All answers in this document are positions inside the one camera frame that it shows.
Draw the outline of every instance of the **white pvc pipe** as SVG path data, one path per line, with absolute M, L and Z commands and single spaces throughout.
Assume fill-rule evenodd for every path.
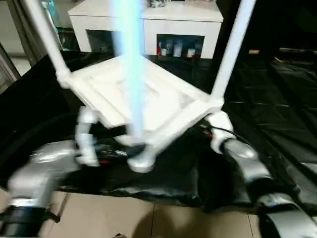
M 211 101 L 223 101 L 223 95 L 236 63 L 256 0 L 241 0 L 221 65 L 210 95 Z
M 134 144 L 144 142 L 144 84 L 143 59 L 141 57 L 141 1 L 113 0 L 118 17 L 116 24 L 120 31 L 117 50 L 122 52 L 125 68 L 125 94 L 130 111 L 128 134 Z
M 33 23 L 35 24 L 37 31 L 42 39 L 42 42 L 50 56 L 53 66 L 56 70 L 56 76 L 62 86 L 67 87 L 66 79 L 70 75 L 70 71 L 67 68 L 65 61 L 59 51 L 55 35 L 49 25 L 44 11 L 42 9 L 39 0 L 25 0 L 24 1 L 30 15 L 32 17 Z

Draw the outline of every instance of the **tile floor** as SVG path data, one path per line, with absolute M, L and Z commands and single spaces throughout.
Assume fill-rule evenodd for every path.
M 21 76 L 31 68 L 30 63 L 26 58 L 11 57 L 11 60 Z M 4 92 L 11 84 L 11 81 L 8 80 L 7 76 L 0 69 L 0 94 Z
M 24 57 L 11 57 L 10 58 L 20 75 L 24 75 L 31 68 L 29 61 Z
M 56 192 L 54 210 L 65 193 Z M 0 192 L 0 208 L 7 193 Z M 162 206 L 134 198 L 69 193 L 61 221 L 46 222 L 44 238 L 261 238 L 257 217 L 239 212 L 204 214 L 199 209 Z

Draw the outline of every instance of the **black cable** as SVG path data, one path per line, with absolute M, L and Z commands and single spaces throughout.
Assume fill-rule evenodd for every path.
M 228 132 L 228 133 L 234 135 L 235 137 L 237 137 L 242 142 L 244 142 L 244 143 L 246 143 L 246 144 L 251 146 L 250 142 L 246 138 L 240 136 L 239 134 L 237 134 L 237 133 L 235 133 L 235 132 L 233 132 L 231 130 L 227 130 L 227 129 L 224 129 L 224 128 L 221 128 L 221 127 L 216 127 L 216 126 L 213 126 L 213 125 L 210 125 L 210 127 L 213 128 L 213 129 L 217 129 L 217 130 L 222 130 L 222 131 Z

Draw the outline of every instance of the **white cabinet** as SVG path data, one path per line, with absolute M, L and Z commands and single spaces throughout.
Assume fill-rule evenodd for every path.
M 120 31 L 109 0 L 85 0 L 68 13 L 81 51 L 92 51 L 87 30 Z M 203 36 L 200 57 L 211 59 L 223 18 L 214 1 L 197 0 L 172 1 L 162 8 L 145 8 L 142 21 L 145 54 L 157 54 L 158 35 Z

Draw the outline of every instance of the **black plastic sheet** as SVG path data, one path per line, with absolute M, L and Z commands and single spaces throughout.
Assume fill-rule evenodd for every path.
M 105 54 L 64 52 L 74 71 L 109 59 Z M 151 58 L 156 64 L 210 92 L 216 69 L 211 61 Z M 314 65 L 239 58 L 226 91 L 226 111 L 235 131 L 246 137 L 278 183 L 298 195 L 308 211 L 317 208 L 317 103 Z M 48 57 L 0 95 L 0 185 L 44 143 L 73 138 L 81 102 L 61 89 Z M 84 167 L 60 189 L 111 196 L 132 196 L 160 203 L 212 210 L 251 207 L 243 187 L 210 140 L 188 130 L 157 157 L 148 174 L 126 163 Z

